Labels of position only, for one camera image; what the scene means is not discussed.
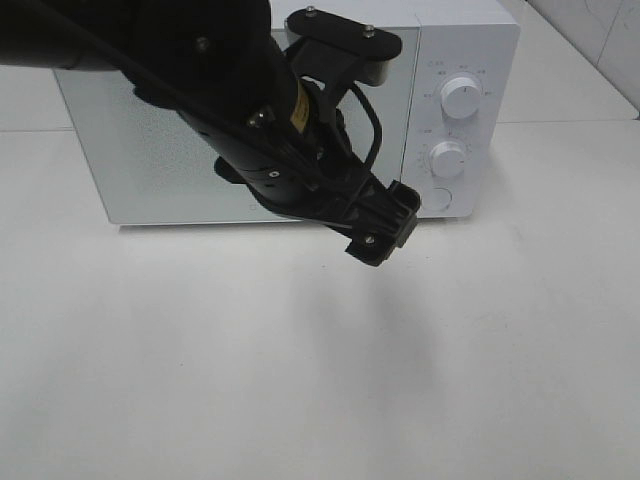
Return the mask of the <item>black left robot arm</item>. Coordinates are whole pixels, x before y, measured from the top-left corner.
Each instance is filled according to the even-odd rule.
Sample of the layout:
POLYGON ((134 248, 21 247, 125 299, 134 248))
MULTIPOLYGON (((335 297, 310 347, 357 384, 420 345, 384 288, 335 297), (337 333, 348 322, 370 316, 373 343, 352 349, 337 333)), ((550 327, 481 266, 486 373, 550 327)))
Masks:
POLYGON ((218 157, 215 170, 272 213, 324 225, 377 266, 413 232, 419 194, 373 173, 383 139, 362 92, 401 39, 314 7, 272 35, 266 1, 5 1, 5 65, 121 72, 218 157))

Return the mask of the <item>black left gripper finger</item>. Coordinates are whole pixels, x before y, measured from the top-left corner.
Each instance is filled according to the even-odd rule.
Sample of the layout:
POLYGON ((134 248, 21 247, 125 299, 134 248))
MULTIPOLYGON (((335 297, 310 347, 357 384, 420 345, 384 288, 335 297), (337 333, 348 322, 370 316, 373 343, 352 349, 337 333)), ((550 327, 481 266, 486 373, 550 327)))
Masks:
POLYGON ((385 216, 358 212, 346 224, 328 224, 350 240, 346 252, 368 266, 380 266, 397 249, 402 248, 415 229, 415 213, 385 216))
POLYGON ((396 180, 388 188, 375 186, 367 196, 375 229, 383 235, 409 235, 417 224, 420 207, 420 195, 396 180))

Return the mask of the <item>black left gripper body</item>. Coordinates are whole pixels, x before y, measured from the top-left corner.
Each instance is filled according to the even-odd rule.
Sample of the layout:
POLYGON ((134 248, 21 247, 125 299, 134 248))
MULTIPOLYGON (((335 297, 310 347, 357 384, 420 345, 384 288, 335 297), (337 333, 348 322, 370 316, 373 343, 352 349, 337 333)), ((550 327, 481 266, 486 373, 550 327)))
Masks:
POLYGON ((380 141, 365 158, 354 153, 338 109, 347 92, 378 131, 377 115, 350 78, 201 79, 175 88, 174 108, 271 212, 325 225, 377 225, 380 182, 371 166, 380 141))

